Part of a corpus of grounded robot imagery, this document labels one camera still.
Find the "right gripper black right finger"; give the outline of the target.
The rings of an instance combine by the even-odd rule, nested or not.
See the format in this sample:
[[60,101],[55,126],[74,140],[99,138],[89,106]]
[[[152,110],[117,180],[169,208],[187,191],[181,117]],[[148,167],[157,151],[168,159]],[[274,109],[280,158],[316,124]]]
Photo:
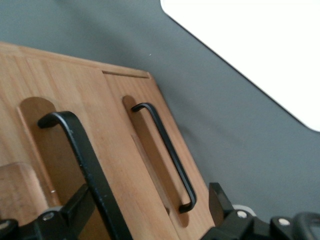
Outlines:
[[217,182],[209,184],[209,211],[215,226],[203,240],[318,240],[320,215],[302,212],[293,218],[276,216],[269,222],[247,210],[235,209]]

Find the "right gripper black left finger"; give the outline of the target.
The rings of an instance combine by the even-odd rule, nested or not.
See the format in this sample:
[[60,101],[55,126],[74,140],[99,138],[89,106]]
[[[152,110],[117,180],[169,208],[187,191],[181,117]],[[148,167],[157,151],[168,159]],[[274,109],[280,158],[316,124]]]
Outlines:
[[89,187],[83,184],[59,210],[40,214],[28,224],[17,220],[0,221],[2,240],[77,240],[91,218],[96,204]]

